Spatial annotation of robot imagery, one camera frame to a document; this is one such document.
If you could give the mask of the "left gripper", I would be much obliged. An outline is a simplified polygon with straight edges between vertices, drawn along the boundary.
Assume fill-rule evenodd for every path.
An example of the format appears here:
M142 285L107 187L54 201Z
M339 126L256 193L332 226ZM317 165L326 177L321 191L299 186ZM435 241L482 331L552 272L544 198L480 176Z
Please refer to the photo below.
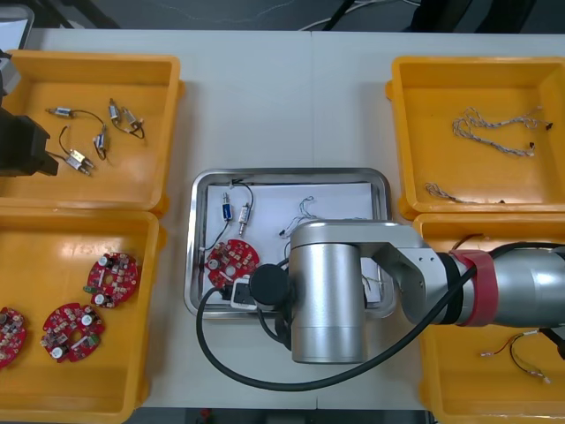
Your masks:
M1 109L1 176L56 176L58 161L45 152L48 137L30 117Z

